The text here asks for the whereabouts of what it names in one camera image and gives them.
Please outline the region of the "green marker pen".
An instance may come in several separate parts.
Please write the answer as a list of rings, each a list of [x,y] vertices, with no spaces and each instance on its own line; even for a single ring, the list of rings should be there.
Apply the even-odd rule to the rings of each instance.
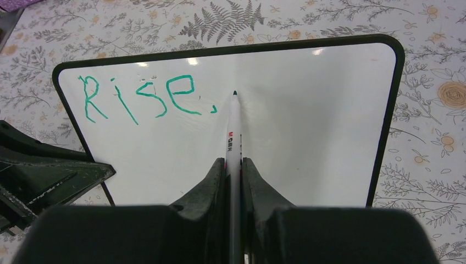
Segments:
[[[241,119],[240,102],[237,91],[230,100],[227,126],[227,149],[225,156],[226,175],[230,180],[229,208],[229,263],[242,263],[241,248]]]

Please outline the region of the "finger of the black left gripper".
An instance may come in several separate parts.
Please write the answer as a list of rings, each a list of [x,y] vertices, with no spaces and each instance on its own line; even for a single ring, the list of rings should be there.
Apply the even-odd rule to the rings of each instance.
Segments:
[[[45,209],[70,204],[114,174],[109,164],[1,121],[1,233],[22,232]]]

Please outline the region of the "purple glitter microphone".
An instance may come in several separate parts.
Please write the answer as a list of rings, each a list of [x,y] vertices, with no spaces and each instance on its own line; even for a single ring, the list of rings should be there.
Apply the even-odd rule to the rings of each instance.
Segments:
[[[1,12],[13,12],[19,9],[24,9],[41,0],[0,0]]]

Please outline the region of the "white whiteboard black frame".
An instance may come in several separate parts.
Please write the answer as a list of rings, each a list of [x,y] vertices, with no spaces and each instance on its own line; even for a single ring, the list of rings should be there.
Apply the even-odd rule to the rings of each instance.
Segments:
[[[357,35],[80,60],[52,80],[118,206],[169,204],[224,157],[230,102],[242,155],[295,205],[370,206],[404,64]]]

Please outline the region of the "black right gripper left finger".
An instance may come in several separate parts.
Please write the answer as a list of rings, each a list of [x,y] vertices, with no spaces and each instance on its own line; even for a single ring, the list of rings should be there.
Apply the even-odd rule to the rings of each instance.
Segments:
[[[225,263],[225,161],[169,205],[55,206],[14,263]]]

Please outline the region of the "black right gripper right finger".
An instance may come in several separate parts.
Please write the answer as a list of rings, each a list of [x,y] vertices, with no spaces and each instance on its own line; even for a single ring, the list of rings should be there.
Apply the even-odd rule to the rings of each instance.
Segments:
[[[242,161],[245,250],[250,263],[437,263],[407,212],[296,206]]]

